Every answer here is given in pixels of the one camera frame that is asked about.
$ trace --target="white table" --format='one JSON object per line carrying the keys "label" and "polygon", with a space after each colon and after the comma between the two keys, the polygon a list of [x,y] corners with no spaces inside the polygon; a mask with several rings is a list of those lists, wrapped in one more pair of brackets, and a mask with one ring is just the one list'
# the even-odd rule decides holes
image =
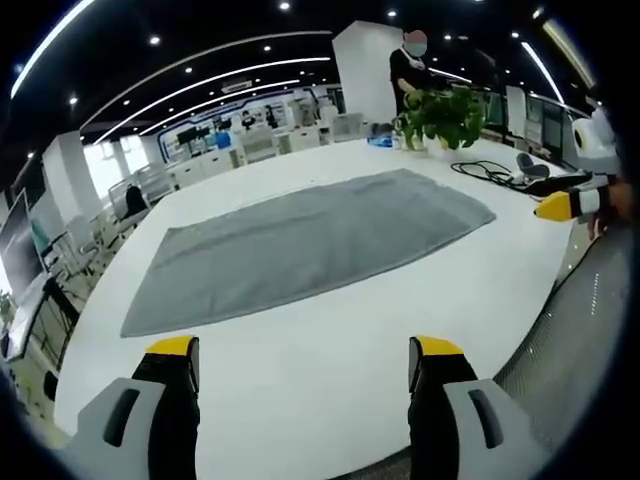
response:
{"label": "white table", "polygon": [[[515,168],[517,153],[480,141],[464,155]],[[120,338],[167,228],[397,168],[481,200],[497,220],[422,260],[313,298],[172,334]],[[67,349],[55,422],[73,434],[80,409],[116,377],[130,376],[149,345],[194,334],[201,342],[199,478],[320,480],[373,464],[409,443],[409,337],[449,339],[480,377],[491,377],[531,328],[570,233],[570,225],[540,220],[533,208],[526,195],[457,174],[446,160],[364,140],[276,157],[176,192],[132,234],[89,299]]]}

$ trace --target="computer monitor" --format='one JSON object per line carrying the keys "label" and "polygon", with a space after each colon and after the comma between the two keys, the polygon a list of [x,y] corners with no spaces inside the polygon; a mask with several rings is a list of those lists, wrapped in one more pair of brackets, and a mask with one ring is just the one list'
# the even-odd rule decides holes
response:
{"label": "computer monitor", "polygon": [[29,286],[46,272],[34,242],[24,191],[16,199],[0,230],[0,261],[13,300],[20,305]]}

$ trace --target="face mask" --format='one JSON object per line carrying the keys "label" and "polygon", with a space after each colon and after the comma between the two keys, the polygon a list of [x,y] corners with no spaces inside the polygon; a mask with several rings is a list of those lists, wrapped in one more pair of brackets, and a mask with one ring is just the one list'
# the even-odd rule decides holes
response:
{"label": "face mask", "polygon": [[427,46],[424,43],[405,43],[404,49],[412,57],[421,57],[427,53]]}

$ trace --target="gray cloth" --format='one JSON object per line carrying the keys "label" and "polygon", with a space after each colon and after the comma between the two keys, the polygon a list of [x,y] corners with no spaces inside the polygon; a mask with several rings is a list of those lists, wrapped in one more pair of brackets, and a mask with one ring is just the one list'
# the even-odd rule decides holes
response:
{"label": "gray cloth", "polygon": [[121,335],[216,323],[318,295],[425,257],[494,219],[477,200],[396,170],[170,229]]}

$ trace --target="ceiling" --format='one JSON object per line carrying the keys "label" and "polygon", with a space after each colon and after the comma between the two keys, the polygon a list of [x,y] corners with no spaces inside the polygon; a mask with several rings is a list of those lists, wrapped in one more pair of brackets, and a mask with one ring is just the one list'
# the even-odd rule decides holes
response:
{"label": "ceiling", "polygon": [[[150,103],[216,75],[280,60],[331,58],[304,66],[268,67],[207,83],[149,109],[107,138],[161,122],[171,115],[170,108],[180,112],[216,98],[222,95],[223,82],[229,80],[260,78],[263,85],[292,79],[301,79],[303,85],[323,79],[338,83],[331,40],[356,19],[420,28],[429,37],[428,56],[438,59],[433,67],[489,85],[487,64],[476,53],[480,49],[494,57],[503,70],[510,71],[506,76],[509,83],[523,81],[527,90],[553,97],[520,40],[511,37],[511,32],[518,31],[521,40],[529,41],[544,58],[568,103],[579,102],[583,95],[576,88],[582,87],[577,75],[566,67],[560,53],[532,20],[539,1],[288,0],[288,11],[278,8],[281,1],[223,5],[204,0],[94,0],[46,49],[8,102],[17,77],[15,66],[27,62],[75,2],[46,2],[47,6],[38,5],[36,11],[31,4],[16,6],[16,23],[26,27],[4,41],[5,51],[0,57],[0,78],[5,80],[2,91],[5,103],[9,103],[0,146],[0,189],[13,181],[29,152],[35,152],[37,160],[55,135],[84,125],[85,142],[95,141]],[[387,15],[390,9],[397,11],[396,17]],[[316,33],[247,41],[183,62],[231,42],[295,32]],[[446,34],[451,34],[452,40],[445,40]],[[156,46],[149,42],[154,35],[161,40]],[[271,47],[269,52],[264,51],[266,45]],[[190,73],[186,73],[187,67],[192,69]],[[166,71],[113,101],[162,69]],[[69,104],[72,97],[78,99],[73,106]]]}

